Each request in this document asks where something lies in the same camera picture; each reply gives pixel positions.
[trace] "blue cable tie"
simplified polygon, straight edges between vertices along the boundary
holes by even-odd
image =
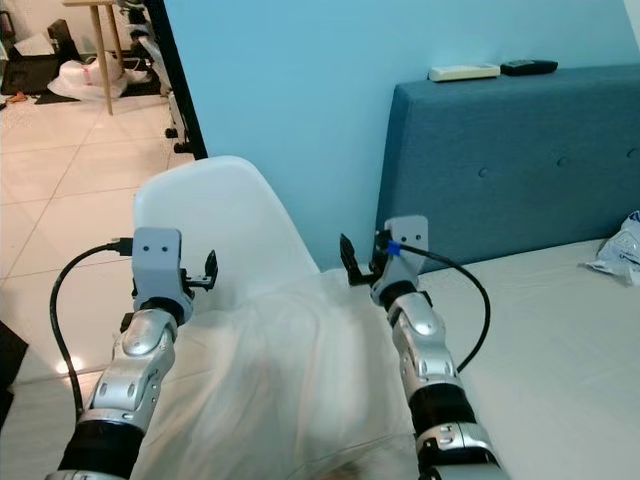
[[[389,245],[387,245],[387,253],[389,255],[400,255],[400,244],[398,242],[394,242],[393,240],[389,241]]]

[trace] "wooden stool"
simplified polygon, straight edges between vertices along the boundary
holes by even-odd
[[[100,67],[100,74],[102,75],[102,88],[104,88],[104,96],[107,99],[109,115],[113,115],[113,108],[111,107],[111,87],[109,85],[109,74],[107,72],[107,60],[104,55],[104,39],[102,38],[102,26],[100,25],[98,7],[102,5],[107,10],[111,34],[113,35],[113,41],[116,46],[116,57],[118,58],[120,67],[124,70],[122,48],[120,47],[120,39],[118,38],[118,29],[116,27],[116,17],[113,14],[114,0],[63,0],[62,4],[65,7],[89,7],[91,10],[91,21],[93,22],[93,29],[95,30],[96,48],[98,49],[98,65]]]

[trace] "white sheet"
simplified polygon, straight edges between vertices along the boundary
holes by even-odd
[[[463,381],[513,480],[638,478],[640,290],[577,266],[598,246],[470,267],[494,313]],[[421,284],[460,361],[479,295],[451,271]],[[176,348],[135,479],[417,478],[384,312],[342,271],[200,312]]]

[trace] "chair backrest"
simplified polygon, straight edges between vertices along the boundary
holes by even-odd
[[[208,307],[230,309],[318,273],[276,194],[239,157],[199,160],[152,178],[136,194],[134,223],[179,229],[182,266],[192,275],[201,274],[216,251],[216,286],[198,295]]]

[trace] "blue upholstered headboard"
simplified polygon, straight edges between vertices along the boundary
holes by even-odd
[[[640,66],[396,87],[378,204],[462,263],[610,236],[640,208]]]

